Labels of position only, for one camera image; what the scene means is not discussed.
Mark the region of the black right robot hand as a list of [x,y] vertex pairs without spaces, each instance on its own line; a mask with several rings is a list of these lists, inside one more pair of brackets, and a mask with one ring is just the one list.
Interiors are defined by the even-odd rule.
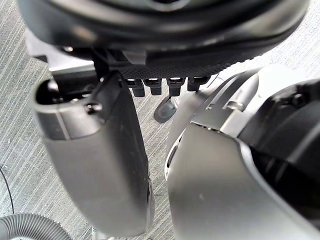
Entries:
[[19,0],[29,54],[51,78],[34,90],[37,129],[68,195],[111,237],[154,220],[133,96],[159,94],[253,59],[301,24],[307,0]]

